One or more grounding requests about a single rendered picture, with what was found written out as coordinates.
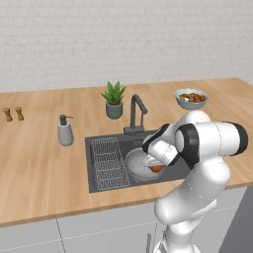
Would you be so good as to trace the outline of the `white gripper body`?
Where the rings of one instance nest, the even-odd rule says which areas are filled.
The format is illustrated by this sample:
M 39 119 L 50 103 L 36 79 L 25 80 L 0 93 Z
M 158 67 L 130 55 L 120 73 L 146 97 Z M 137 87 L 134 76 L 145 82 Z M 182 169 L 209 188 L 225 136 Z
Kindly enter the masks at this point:
M 148 155 L 146 157 L 146 166 L 147 167 L 152 167 L 152 166 L 162 166 L 162 163 L 158 161 L 156 158 Z

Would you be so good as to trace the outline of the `white colander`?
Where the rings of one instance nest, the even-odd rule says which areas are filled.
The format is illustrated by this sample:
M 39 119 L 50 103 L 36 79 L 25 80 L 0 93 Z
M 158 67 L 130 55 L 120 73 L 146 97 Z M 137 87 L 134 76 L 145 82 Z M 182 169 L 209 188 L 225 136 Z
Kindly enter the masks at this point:
M 130 151 L 126 156 L 126 168 L 136 182 L 159 179 L 164 172 L 165 166 L 163 164 L 162 171 L 159 173 L 153 173 L 150 167 L 146 166 L 148 155 L 139 147 Z

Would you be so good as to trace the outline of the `dark grey sink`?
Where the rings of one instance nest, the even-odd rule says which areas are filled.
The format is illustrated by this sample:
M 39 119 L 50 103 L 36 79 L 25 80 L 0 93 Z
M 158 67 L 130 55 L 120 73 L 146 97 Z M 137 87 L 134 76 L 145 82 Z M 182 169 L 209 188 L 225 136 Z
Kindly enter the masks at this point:
M 118 140 L 120 151 L 123 157 L 123 161 L 126 167 L 126 157 L 127 154 L 135 148 L 139 148 L 142 145 L 143 140 L 149 135 L 152 134 L 153 130 L 148 130 L 145 132 L 137 133 L 134 136 L 129 134 L 119 133 L 112 135 L 100 135 L 100 136 L 90 136 L 85 138 L 85 149 L 86 149 L 86 160 L 87 160 L 87 173 L 88 173 L 88 182 L 89 182 L 89 192 L 103 192 L 97 189 L 96 183 L 96 172 L 94 169 L 94 158 L 92 153 L 92 141 L 94 139 L 115 137 Z M 136 182 L 133 177 L 129 174 L 127 168 L 126 173 L 129 179 L 129 185 L 126 187 L 135 187 L 140 185 L 149 185 L 166 181 L 174 181 L 185 179 L 190 173 L 190 168 L 188 164 L 184 161 L 183 158 L 180 158 L 174 165 L 167 166 L 164 169 L 162 176 L 156 180 Z

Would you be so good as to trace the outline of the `dark grey faucet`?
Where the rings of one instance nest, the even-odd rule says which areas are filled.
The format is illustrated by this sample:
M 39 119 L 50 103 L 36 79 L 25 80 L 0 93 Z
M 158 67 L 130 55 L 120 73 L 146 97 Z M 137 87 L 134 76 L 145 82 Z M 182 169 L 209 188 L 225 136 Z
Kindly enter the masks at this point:
M 140 125 L 135 125 L 135 106 L 139 106 L 140 108 Z M 137 94 L 134 94 L 131 97 L 131 105 L 130 105 L 130 126 L 126 126 L 124 128 L 124 133 L 129 135 L 135 135 L 138 132 L 144 132 L 144 125 L 143 125 L 143 116 L 147 114 L 147 109 L 143 102 L 141 101 L 140 97 Z

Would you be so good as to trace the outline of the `bowl of fruit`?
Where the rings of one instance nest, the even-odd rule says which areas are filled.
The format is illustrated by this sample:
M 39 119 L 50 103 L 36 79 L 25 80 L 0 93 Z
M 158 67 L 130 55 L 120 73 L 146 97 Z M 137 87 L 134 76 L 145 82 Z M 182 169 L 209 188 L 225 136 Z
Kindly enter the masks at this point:
M 185 88 L 174 93 L 178 105 L 186 110 L 198 110 L 210 99 L 210 96 L 198 89 Z

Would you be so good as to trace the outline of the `potted green plant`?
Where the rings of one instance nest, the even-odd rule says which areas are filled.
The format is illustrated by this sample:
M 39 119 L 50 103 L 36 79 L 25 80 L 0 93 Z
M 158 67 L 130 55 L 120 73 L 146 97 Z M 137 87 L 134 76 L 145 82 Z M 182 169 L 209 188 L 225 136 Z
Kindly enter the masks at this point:
M 111 82 L 107 83 L 107 90 L 102 93 L 106 100 L 106 115 L 112 120 L 119 119 L 123 114 L 123 97 L 125 87 L 121 87 L 121 83 L 117 82 L 115 86 Z

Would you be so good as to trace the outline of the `grey drawer front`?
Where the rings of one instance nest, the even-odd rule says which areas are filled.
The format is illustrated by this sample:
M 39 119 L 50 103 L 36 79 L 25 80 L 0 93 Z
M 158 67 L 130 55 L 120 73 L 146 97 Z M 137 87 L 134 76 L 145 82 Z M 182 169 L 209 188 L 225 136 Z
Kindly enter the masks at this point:
M 120 228 L 131 228 L 141 224 L 153 224 L 156 217 L 154 215 L 154 203 L 149 203 L 62 217 L 57 221 L 62 237 L 71 238 L 104 231 L 115 231 Z
M 55 219 L 0 228 L 0 250 L 59 239 Z
M 237 209 L 241 203 L 241 200 L 246 192 L 247 188 L 236 188 L 225 190 L 217 198 L 217 211 L 227 211 L 232 209 Z

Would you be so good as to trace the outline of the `grey soap dispenser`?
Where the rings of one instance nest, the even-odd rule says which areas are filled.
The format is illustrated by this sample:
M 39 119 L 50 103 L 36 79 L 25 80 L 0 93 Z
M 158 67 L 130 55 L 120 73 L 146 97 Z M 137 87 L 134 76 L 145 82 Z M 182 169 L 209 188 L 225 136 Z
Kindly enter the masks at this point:
M 62 146 L 70 146 L 74 139 L 71 124 L 67 119 L 68 116 L 60 115 L 57 125 L 58 141 Z

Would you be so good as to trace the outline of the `grey cupboard door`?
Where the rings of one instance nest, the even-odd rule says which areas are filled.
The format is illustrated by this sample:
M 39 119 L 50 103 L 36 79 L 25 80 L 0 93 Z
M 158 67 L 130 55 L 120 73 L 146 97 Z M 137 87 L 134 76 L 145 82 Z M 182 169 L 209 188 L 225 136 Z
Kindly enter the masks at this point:
M 147 233 L 156 222 L 90 235 L 62 238 L 65 253 L 146 253 Z
M 60 240 L 52 240 L 9 249 L 1 249 L 0 253 L 64 253 L 64 249 Z
M 218 253 L 237 207 L 210 212 L 195 229 L 193 242 L 201 253 Z

